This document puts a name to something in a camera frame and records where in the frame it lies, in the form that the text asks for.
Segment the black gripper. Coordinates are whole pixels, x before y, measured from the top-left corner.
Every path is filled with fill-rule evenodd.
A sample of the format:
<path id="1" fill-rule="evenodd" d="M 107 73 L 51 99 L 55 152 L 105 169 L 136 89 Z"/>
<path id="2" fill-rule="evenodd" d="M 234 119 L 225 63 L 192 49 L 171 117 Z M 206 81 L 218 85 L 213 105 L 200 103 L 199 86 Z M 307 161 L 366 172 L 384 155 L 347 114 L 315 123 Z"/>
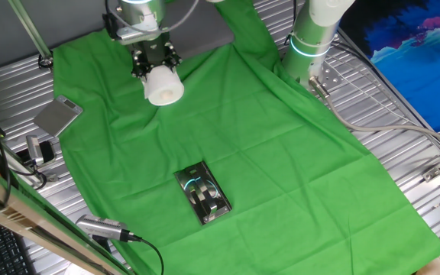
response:
<path id="1" fill-rule="evenodd" d="M 141 79 L 144 79 L 156 66 L 164 65 L 174 70 L 183 61 L 169 42 L 168 36 L 136 43 L 135 50 L 131 51 L 131 58 L 133 66 L 131 75 Z"/>

